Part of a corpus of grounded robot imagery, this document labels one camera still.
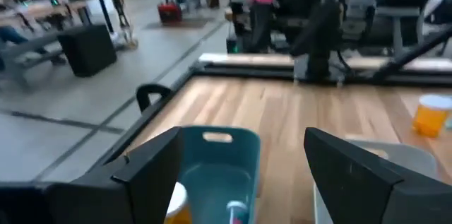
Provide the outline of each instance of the plastic cup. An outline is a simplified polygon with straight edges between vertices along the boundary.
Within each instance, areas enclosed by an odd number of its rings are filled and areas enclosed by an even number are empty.
[[[436,138],[452,110],[452,98],[441,95],[423,95],[413,121],[414,130],[422,136]]]
[[[192,224],[188,195],[184,185],[176,182],[167,209],[165,224]]]

